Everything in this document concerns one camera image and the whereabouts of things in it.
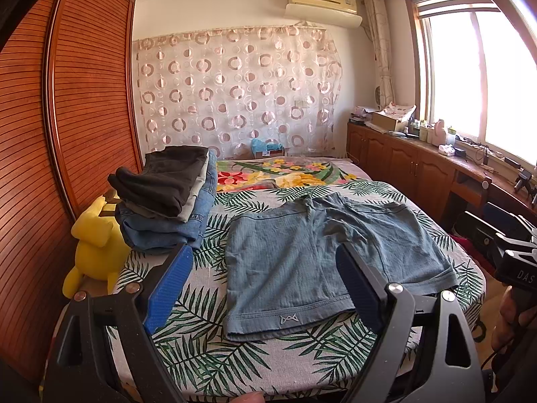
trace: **air conditioner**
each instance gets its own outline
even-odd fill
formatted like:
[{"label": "air conditioner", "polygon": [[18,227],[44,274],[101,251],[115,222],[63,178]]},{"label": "air conditioner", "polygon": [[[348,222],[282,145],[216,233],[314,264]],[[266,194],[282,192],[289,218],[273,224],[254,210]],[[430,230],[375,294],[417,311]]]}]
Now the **air conditioner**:
[{"label": "air conditioner", "polygon": [[353,28],[362,22],[356,0],[289,0],[285,17]]}]

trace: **wooden desk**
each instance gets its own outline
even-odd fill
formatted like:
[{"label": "wooden desk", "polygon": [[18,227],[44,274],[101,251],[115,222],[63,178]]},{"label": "wooden desk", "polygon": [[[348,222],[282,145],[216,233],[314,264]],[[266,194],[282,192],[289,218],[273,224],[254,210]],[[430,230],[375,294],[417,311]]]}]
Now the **wooden desk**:
[{"label": "wooden desk", "polygon": [[[437,222],[451,193],[476,207],[492,201],[537,222],[537,211],[532,209],[525,189],[515,194],[515,184],[505,177],[484,170],[471,159],[442,156],[438,147],[423,141],[396,138],[349,123],[347,157],[373,180],[395,186]],[[491,185],[484,193],[486,178]]]}]

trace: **sheer curtain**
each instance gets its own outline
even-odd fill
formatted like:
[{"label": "sheer curtain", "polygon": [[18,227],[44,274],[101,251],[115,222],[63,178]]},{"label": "sheer curtain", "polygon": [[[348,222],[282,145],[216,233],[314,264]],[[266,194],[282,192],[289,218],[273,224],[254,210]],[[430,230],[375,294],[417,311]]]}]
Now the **sheer curtain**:
[{"label": "sheer curtain", "polygon": [[330,154],[342,65],[324,28],[240,27],[133,44],[141,147],[205,145],[248,157],[252,138]]},{"label": "sheer curtain", "polygon": [[384,108],[394,101],[394,88],[391,83],[391,42],[388,16],[384,0],[363,0],[367,19],[375,47],[380,77],[380,107]]}]

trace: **bed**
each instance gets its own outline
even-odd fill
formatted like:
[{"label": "bed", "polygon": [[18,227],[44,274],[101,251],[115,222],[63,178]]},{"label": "bed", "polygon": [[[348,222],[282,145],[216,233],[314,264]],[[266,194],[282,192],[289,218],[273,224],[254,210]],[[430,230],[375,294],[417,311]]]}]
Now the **bed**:
[{"label": "bed", "polygon": [[[194,268],[166,323],[153,335],[168,372],[187,399],[227,401],[249,391],[270,398],[295,398],[348,388],[375,341],[355,313],[333,317],[312,329],[261,342],[234,343],[222,338],[227,270],[224,260],[231,218],[262,212],[295,198],[339,192],[379,204],[407,204],[452,262],[460,286],[455,291],[470,327],[485,294],[483,274],[471,258],[431,218],[389,184],[371,181],[348,160],[280,157],[262,161],[219,161],[216,201]],[[131,252],[115,292],[143,280],[166,256]],[[401,371],[408,369],[419,341],[412,330]],[[109,328],[119,376],[135,395],[117,331]]]}]

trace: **window frame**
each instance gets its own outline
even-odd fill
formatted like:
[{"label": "window frame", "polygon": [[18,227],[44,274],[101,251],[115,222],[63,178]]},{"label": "window frame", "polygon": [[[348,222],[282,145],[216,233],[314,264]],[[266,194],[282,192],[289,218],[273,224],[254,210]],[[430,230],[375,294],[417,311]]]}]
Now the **window frame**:
[{"label": "window frame", "polygon": [[[431,28],[429,17],[418,17],[418,8],[413,0],[405,0],[407,12],[410,21],[410,30],[412,33],[412,45],[414,51],[414,76],[415,76],[415,96],[416,96],[416,112],[414,116],[420,120],[431,122],[431,111],[434,110],[434,61],[431,60],[432,43],[431,43]],[[487,62],[485,60],[483,40],[479,28],[479,21],[475,10],[457,10],[466,11],[470,14],[472,25],[476,32],[477,43],[479,47],[479,61],[481,71],[481,104],[482,110],[480,113],[480,134],[468,135],[463,132],[458,132],[461,136],[468,137],[475,142],[487,145],[491,151],[501,152],[505,157],[517,161],[524,168],[532,171],[535,164],[521,159],[513,153],[496,145],[490,144],[485,138],[487,131],[487,110],[488,110],[488,81],[487,81]]]}]

